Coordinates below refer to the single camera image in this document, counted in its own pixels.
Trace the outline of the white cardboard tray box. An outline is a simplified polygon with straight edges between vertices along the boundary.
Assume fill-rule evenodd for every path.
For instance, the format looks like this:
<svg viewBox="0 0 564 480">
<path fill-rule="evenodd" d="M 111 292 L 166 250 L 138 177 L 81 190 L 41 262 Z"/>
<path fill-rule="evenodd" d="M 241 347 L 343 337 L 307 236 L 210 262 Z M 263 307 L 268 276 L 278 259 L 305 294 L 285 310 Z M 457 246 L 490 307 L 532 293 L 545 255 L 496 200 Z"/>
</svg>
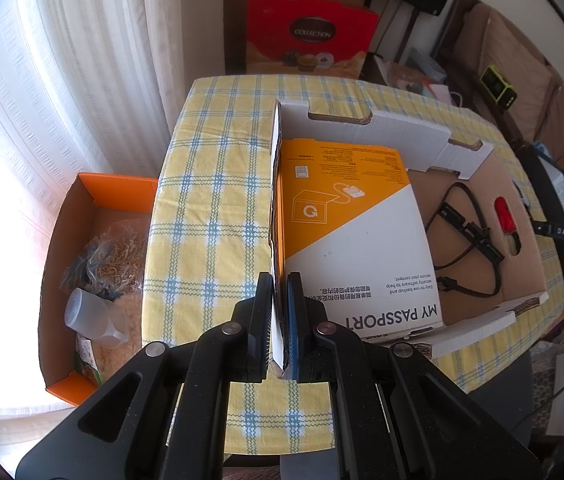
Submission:
<svg viewBox="0 0 564 480">
<path fill-rule="evenodd" d="M 272 359 L 291 377 L 292 273 L 363 340 L 415 341 L 446 356 L 548 298 L 521 193 L 489 144 L 386 112 L 318 119 L 273 109 L 269 243 Z"/>
</svg>

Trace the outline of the orange white My Passport box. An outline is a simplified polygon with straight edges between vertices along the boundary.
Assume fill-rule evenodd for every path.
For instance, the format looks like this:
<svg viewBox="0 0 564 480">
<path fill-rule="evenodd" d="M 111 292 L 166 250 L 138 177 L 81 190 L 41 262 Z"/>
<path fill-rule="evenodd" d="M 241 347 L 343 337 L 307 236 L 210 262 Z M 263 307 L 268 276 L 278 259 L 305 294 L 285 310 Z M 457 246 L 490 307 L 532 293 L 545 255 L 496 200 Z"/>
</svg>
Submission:
<svg viewBox="0 0 564 480">
<path fill-rule="evenodd" d="M 444 325 L 430 246 L 399 153 L 285 140 L 276 182 L 283 272 L 329 319 L 382 342 Z"/>
</svg>

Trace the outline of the white storage box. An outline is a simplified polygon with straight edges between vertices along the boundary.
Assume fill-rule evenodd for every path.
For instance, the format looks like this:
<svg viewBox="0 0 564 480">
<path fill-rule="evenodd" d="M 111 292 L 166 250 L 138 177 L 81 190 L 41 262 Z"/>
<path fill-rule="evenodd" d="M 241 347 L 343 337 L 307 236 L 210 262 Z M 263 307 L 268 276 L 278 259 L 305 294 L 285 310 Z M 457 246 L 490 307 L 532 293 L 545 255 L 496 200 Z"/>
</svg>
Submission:
<svg viewBox="0 0 564 480">
<path fill-rule="evenodd" d="M 534 146 L 534 153 L 540 165 L 540 177 L 549 185 L 564 214 L 564 171 L 548 156 L 543 148 Z"/>
</svg>

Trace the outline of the yellow blue plaid tablecloth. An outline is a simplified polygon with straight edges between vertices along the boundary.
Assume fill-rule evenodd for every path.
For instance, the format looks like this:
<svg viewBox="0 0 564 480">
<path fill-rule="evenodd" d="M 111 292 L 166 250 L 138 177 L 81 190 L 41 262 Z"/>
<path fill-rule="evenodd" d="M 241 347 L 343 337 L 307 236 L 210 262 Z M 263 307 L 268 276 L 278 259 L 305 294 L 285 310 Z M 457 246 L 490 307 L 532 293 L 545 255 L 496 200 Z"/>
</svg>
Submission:
<svg viewBox="0 0 564 480">
<path fill-rule="evenodd" d="M 278 101 L 311 113 L 366 118 L 391 112 L 448 127 L 453 140 L 486 141 L 542 218 L 521 164 L 497 128 L 466 108 L 368 82 L 332 77 L 244 75 L 197 79 L 166 153 L 148 233 L 142 340 L 185 344 L 227 321 L 270 270 L 270 140 Z M 564 280 L 555 244 L 538 243 L 548 300 L 494 336 L 434 360 L 465 392 L 495 378 L 562 314 Z M 281 455 L 333 447 L 327 386 L 296 385 L 271 373 L 231 386 L 224 450 Z"/>
</svg>

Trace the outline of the clear plastic bottle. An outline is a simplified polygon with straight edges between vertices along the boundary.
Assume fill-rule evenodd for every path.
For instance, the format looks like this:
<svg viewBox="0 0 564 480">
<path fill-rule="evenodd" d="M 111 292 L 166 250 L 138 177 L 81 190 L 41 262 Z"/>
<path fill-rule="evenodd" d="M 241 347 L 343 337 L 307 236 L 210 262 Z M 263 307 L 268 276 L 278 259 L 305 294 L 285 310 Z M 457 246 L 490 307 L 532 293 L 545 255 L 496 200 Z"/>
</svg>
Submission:
<svg viewBox="0 0 564 480">
<path fill-rule="evenodd" d="M 81 288 L 75 288 L 68 297 L 64 323 L 77 334 L 107 349 L 115 349 L 129 339 L 126 311 Z"/>
</svg>

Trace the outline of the bag of dried food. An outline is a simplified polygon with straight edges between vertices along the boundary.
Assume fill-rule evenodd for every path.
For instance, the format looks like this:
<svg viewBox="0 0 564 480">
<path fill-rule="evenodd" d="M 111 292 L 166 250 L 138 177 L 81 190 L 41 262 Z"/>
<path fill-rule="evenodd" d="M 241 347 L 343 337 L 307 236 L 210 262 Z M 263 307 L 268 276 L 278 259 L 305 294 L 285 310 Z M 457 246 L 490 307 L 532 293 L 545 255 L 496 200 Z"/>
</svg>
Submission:
<svg viewBox="0 0 564 480">
<path fill-rule="evenodd" d="M 64 271 L 60 289 L 81 288 L 106 300 L 142 292 L 148 227 L 141 219 L 113 222 Z"/>
</svg>

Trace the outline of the green black alarm clock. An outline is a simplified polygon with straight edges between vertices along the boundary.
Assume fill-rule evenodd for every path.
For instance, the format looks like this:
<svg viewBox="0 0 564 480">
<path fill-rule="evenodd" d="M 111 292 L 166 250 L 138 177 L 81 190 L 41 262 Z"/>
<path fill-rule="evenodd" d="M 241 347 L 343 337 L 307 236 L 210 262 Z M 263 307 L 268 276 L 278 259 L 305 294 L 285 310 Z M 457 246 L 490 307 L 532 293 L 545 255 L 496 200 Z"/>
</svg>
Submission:
<svg viewBox="0 0 564 480">
<path fill-rule="evenodd" d="M 495 65 L 488 65 L 482 76 L 480 83 L 486 89 L 491 99 L 503 110 L 508 110 L 517 99 L 517 92 L 498 71 Z"/>
</svg>

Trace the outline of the orange cardboard floor box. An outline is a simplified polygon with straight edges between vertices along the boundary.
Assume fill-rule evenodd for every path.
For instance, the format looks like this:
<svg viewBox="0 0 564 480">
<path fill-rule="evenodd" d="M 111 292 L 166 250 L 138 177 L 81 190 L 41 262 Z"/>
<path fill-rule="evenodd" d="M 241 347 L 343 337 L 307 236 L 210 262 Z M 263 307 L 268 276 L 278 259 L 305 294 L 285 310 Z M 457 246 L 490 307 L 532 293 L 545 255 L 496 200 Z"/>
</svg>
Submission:
<svg viewBox="0 0 564 480">
<path fill-rule="evenodd" d="M 116 296 L 112 284 L 98 283 L 96 268 L 105 257 L 99 241 L 144 234 L 156 191 L 155 179 L 82 172 L 61 204 L 43 267 L 38 353 L 46 391 L 69 404 L 81 404 L 101 382 L 78 356 L 77 333 L 65 324 L 69 295 L 82 288 L 105 299 Z"/>
</svg>

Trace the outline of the brown pillow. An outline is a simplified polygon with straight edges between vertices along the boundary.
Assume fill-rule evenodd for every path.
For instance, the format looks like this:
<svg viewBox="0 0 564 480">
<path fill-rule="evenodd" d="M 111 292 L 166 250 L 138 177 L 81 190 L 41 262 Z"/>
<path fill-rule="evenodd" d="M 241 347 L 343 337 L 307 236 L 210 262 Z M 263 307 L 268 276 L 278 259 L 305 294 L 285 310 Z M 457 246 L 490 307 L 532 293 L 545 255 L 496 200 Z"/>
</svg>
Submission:
<svg viewBox="0 0 564 480">
<path fill-rule="evenodd" d="M 477 3 L 466 14 L 454 53 L 464 58 L 477 76 L 493 65 L 512 84 L 517 99 L 509 113 L 523 139 L 532 142 L 554 89 L 544 55 L 512 22 L 485 3 Z"/>
</svg>

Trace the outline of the box of assorted clutter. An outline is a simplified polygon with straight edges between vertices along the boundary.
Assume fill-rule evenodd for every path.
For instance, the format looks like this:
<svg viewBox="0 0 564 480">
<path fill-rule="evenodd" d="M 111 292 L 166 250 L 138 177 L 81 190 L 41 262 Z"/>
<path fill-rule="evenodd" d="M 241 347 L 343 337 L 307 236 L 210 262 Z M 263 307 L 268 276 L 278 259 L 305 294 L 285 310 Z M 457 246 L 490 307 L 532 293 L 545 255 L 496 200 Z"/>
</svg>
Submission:
<svg viewBox="0 0 564 480">
<path fill-rule="evenodd" d="M 410 50 L 404 64 L 384 60 L 379 54 L 369 54 L 363 67 L 363 79 L 367 82 L 453 105 L 447 77 L 446 70 L 434 58 L 416 48 Z"/>
</svg>

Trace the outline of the red Collection gift box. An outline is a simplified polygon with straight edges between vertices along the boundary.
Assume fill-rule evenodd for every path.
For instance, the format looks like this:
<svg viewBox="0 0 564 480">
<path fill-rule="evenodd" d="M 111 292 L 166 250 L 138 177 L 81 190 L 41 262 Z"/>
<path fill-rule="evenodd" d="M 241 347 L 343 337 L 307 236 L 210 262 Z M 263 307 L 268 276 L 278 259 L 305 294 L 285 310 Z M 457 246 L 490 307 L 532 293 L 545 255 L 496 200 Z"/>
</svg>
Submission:
<svg viewBox="0 0 564 480">
<path fill-rule="evenodd" d="M 249 74 L 359 77 L 378 14 L 336 0 L 248 0 Z"/>
</svg>

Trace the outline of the white sheer curtain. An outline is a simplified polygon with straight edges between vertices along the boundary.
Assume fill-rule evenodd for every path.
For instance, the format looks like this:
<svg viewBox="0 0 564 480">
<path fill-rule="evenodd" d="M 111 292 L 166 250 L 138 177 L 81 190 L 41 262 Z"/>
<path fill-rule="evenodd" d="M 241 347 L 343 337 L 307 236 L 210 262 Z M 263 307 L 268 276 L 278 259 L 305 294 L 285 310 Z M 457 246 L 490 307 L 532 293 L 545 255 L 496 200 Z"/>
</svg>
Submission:
<svg viewBox="0 0 564 480">
<path fill-rule="evenodd" d="M 81 172 L 154 177 L 192 82 L 224 72 L 224 0 L 0 0 L 0 418 L 56 411 L 39 295 Z"/>
</svg>

